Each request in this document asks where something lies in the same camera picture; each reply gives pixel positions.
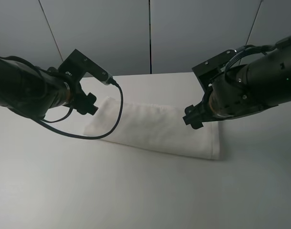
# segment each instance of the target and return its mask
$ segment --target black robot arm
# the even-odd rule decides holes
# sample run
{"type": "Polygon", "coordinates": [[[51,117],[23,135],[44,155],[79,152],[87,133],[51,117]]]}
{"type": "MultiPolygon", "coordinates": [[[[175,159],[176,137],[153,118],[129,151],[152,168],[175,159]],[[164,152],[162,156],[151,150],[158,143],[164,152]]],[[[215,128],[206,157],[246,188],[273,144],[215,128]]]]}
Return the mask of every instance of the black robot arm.
{"type": "Polygon", "coordinates": [[[7,107],[67,137],[101,139],[111,134],[119,124],[123,108],[123,93],[111,74],[78,50],[74,50],[58,69],[51,67],[48,70],[36,67],[20,57],[9,56],[0,57],[0,106],[7,107]],[[90,73],[105,85],[116,86],[121,96],[118,119],[113,128],[101,136],[74,135],[47,124],[66,119],[73,109],[82,115],[95,114],[98,110],[98,107],[94,106],[96,97],[91,93],[86,95],[80,85],[80,80],[86,73],[90,73]],[[48,109],[61,105],[69,107],[69,112],[65,117],[56,121],[44,119],[48,109]]]}
{"type": "Polygon", "coordinates": [[[291,36],[275,45],[243,46],[225,51],[193,68],[205,94],[183,118],[194,129],[203,122],[236,119],[291,101],[291,36]],[[232,67],[252,54],[264,56],[232,67]]]}

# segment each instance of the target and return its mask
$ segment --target black metal bracket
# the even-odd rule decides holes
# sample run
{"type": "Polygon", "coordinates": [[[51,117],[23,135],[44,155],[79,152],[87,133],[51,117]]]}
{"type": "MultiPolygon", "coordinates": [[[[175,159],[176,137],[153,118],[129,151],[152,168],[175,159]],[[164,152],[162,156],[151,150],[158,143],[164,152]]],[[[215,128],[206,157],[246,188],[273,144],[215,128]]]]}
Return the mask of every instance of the black metal bracket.
{"type": "Polygon", "coordinates": [[[204,92],[210,87],[212,79],[222,72],[221,68],[235,55],[235,50],[227,50],[192,68],[204,92]]]}
{"type": "Polygon", "coordinates": [[[92,93],[86,95],[79,82],[86,73],[90,73],[94,78],[104,84],[109,84],[108,80],[112,76],[77,49],[66,58],[57,71],[67,74],[75,85],[74,99],[70,104],[65,106],[72,106],[82,115],[87,113],[94,115],[98,110],[98,107],[94,106],[97,98],[92,93]]]}

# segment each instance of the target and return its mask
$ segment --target white cloth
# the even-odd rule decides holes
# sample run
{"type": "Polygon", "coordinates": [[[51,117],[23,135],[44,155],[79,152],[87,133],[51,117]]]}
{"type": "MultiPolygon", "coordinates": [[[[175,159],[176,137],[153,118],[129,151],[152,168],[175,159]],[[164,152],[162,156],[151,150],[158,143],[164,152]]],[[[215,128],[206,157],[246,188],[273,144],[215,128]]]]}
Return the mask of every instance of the white cloth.
{"type": "MultiPolygon", "coordinates": [[[[108,132],[116,122],[120,102],[107,97],[86,126],[84,134],[108,132]]],[[[218,159],[218,123],[204,123],[198,130],[186,126],[184,109],[155,104],[124,103],[118,127],[103,140],[163,153],[218,159]]]]}

